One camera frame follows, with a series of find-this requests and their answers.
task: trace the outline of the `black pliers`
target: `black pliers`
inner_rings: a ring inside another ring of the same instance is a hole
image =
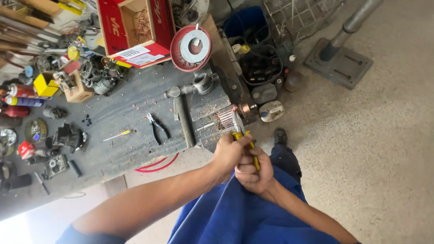
[[[147,118],[149,119],[149,122],[151,122],[151,126],[152,126],[152,134],[154,135],[154,139],[155,141],[158,143],[158,145],[161,145],[161,141],[160,139],[157,137],[157,129],[155,128],[154,125],[156,125],[158,128],[160,128],[162,131],[164,131],[164,133],[166,133],[167,139],[170,138],[170,134],[169,131],[167,131],[167,129],[161,124],[161,122],[158,119],[154,119],[152,117],[151,113],[147,113],[146,114]]]

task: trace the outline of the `cardboard box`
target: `cardboard box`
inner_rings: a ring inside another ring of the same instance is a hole
[[[33,90],[42,98],[53,96],[59,89],[59,85],[54,83],[54,71],[45,71],[33,81]]]
[[[92,96],[93,88],[86,87],[83,84],[78,70],[74,70],[69,77],[74,81],[76,86],[65,91],[66,100],[68,102],[83,102]]]
[[[169,0],[97,0],[98,17],[108,57],[138,68],[170,60],[175,23]],[[138,40],[142,12],[149,17],[151,36]]]
[[[29,159],[35,155],[35,145],[28,141],[23,141],[18,147],[22,159]]]

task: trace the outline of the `drill press base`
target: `drill press base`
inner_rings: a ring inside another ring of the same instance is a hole
[[[330,61],[323,62],[319,59],[319,52],[328,43],[329,40],[321,38],[307,56],[304,64],[334,83],[353,90],[374,61],[348,48],[341,47]]]

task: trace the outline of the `hand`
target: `hand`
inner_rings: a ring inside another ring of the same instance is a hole
[[[218,174],[218,177],[223,179],[232,172],[241,160],[244,147],[252,139],[252,135],[245,135],[241,139],[234,141],[231,132],[226,133],[220,138],[214,152],[214,157],[209,163],[213,167],[213,171]]]
[[[250,160],[241,160],[240,164],[235,167],[235,177],[246,190],[259,195],[265,200],[273,201],[267,191],[276,181],[273,177],[274,171],[270,158],[260,147],[255,147],[250,150],[250,153],[258,157],[261,170],[256,170],[256,167],[252,164],[253,159],[250,157]]]

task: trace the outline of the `red hose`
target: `red hose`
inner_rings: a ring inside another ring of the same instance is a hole
[[[160,160],[160,161],[158,161],[158,162],[156,162],[154,164],[151,164],[151,165],[148,165],[148,166],[144,166],[144,167],[135,169],[134,171],[139,172],[139,173],[152,173],[152,172],[156,172],[156,171],[162,170],[165,167],[168,167],[169,165],[171,165],[175,161],[175,159],[178,157],[178,155],[179,155],[179,152],[175,155],[175,157],[172,159],[172,161],[170,161],[168,164],[164,165],[163,167],[159,167],[159,168],[156,168],[156,169],[150,169],[150,170],[143,170],[145,168],[149,168],[149,167],[152,167],[154,165],[157,165],[157,164],[163,162],[164,160],[166,160],[167,158],[163,158],[162,160]]]

